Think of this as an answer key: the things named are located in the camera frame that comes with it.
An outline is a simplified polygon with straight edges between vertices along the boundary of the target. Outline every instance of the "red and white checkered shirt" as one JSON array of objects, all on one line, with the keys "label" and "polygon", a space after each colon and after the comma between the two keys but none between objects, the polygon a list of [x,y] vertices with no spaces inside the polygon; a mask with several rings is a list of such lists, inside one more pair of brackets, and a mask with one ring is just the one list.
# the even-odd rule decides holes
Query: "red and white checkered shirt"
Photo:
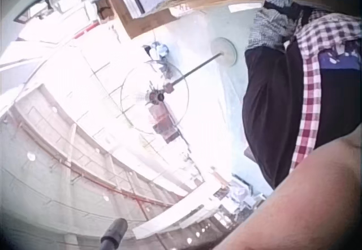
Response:
[{"label": "red and white checkered shirt", "polygon": [[303,108],[290,171],[314,149],[321,112],[321,73],[318,54],[361,37],[361,20],[343,14],[327,14],[305,25],[297,34],[303,59]]}]

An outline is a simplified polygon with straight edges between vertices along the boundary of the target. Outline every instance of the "plaid shirt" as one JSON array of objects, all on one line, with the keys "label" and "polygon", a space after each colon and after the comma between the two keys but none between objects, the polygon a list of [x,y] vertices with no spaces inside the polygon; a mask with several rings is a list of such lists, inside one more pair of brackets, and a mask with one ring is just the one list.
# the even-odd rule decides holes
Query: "plaid shirt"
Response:
[{"label": "plaid shirt", "polygon": [[303,108],[290,171],[314,149],[321,112],[321,74],[318,54],[361,37],[360,19],[328,14],[305,25],[296,34],[303,59]]}]

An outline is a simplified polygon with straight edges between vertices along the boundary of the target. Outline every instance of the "light fixture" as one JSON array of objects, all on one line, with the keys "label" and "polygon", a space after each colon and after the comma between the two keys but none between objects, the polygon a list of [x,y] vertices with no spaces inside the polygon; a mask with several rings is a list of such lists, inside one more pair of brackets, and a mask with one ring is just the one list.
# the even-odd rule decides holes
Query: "light fixture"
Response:
[{"label": "light fixture", "polygon": [[34,155],[32,152],[28,152],[27,157],[28,157],[28,159],[29,159],[30,161],[34,161],[35,158],[36,158],[35,155]]}]

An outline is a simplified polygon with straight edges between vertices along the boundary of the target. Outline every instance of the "ceiling light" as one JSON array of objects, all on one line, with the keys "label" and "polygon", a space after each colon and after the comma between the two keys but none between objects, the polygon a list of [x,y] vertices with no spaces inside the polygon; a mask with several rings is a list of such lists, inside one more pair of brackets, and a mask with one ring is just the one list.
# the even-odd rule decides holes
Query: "ceiling light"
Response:
[{"label": "ceiling light", "polygon": [[32,152],[28,152],[27,156],[28,156],[28,159],[29,159],[30,161],[34,161],[34,160],[35,160],[35,155],[34,155]]}]

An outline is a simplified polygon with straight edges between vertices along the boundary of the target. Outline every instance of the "fan rod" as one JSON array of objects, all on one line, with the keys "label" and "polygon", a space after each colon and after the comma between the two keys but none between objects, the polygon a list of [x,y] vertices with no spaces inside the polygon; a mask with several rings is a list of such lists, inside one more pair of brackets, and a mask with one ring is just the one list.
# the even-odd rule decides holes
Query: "fan rod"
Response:
[{"label": "fan rod", "polygon": [[206,62],[200,64],[199,66],[195,67],[194,69],[192,69],[190,72],[186,73],[185,75],[183,75],[182,77],[176,79],[174,82],[172,82],[172,86],[176,85],[177,83],[179,83],[181,80],[185,79],[186,77],[190,76],[190,74],[194,73],[195,71],[197,71],[198,69],[204,67],[206,64],[208,64],[209,62],[212,62],[213,60],[215,60],[216,58],[220,57],[221,55],[223,55],[223,52],[220,52],[218,54],[216,54],[215,56],[213,56],[212,58],[208,59]]}]

